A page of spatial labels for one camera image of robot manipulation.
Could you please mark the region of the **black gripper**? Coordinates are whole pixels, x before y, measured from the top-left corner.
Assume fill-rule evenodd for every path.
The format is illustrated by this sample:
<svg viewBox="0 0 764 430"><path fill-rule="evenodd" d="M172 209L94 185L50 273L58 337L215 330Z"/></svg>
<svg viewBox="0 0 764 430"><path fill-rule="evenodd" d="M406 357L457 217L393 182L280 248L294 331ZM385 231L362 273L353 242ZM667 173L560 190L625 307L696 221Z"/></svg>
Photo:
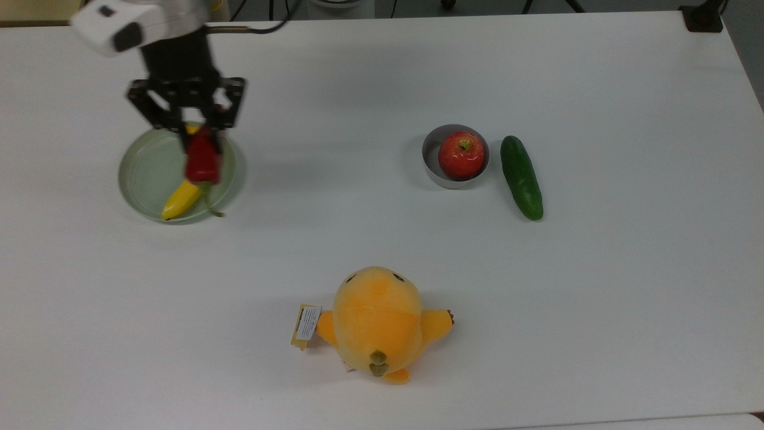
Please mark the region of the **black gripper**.
<svg viewBox="0 0 764 430"><path fill-rule="evenodd" d="M128 86L126 98L154 130L167 130L180 141L187 155L189 135L182 110L199 109L207 115L210 139L215 152L217 179L223 161L224 133L234 128L247 90L243 77L221 77L214 65L207 35L183 35L140 47L147 78ZM220 89L227 105L216 103Z"/></svg>

